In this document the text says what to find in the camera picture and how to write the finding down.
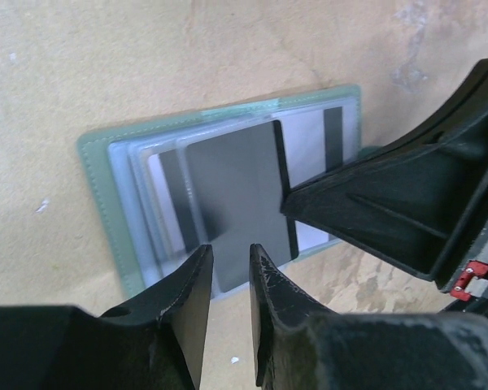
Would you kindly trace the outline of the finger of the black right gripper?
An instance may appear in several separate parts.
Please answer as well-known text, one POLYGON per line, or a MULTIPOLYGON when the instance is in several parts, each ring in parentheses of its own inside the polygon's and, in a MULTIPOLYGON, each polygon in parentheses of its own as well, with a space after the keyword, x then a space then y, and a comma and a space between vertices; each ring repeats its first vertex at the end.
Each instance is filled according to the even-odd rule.
POLYGON ((425 122, 293 188, 281 212, 447 292, 488 209, 488 58, 425 122))

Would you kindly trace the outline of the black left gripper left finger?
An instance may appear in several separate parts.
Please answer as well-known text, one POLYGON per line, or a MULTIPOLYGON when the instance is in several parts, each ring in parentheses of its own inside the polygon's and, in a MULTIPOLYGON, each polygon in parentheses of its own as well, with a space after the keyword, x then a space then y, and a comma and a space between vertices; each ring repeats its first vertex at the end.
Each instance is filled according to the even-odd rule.
POLYGON ((73 305, 0 306, 0 389, 197 389, 213 252, 93 316, 73 305))

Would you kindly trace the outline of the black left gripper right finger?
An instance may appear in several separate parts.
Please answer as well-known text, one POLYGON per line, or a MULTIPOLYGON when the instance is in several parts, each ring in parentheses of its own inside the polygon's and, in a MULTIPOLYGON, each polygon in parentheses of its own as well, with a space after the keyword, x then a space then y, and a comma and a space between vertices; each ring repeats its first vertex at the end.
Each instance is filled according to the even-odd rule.
POLYGON ((262 389, 488 389, 488 319, 338 314, 250 247, 255 383, 262 389))

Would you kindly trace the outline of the teal leather card holder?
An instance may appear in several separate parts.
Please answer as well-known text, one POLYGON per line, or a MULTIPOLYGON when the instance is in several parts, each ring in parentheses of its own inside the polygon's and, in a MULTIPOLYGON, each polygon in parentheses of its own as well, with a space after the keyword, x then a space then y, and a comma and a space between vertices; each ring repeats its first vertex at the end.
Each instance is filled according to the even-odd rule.
MULTIPOLYGON (((349 84, 222 106, 86 133, 77 143, 121 285, 128 297, 173 273, 209 244, 191 185, 188 145, 307 111, 342 108, 342 162, 361 150, 361 90, 349 84)), ((298 261, 337 243, 327 232, 294 222, 298 261)), ((213 297, 222 293, 213 267, 213 297)))

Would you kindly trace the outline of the dark grey card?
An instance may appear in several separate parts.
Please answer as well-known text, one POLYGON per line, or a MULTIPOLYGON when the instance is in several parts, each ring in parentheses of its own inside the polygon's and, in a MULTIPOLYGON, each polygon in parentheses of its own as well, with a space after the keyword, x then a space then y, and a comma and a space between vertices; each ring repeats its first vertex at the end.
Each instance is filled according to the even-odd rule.
POLYGON ((298 256, 294 222, 280 211, 287 170, 279 121, 195 142, 185 156, 222 293, 248 282, 252 244, 278 266, 298 256))

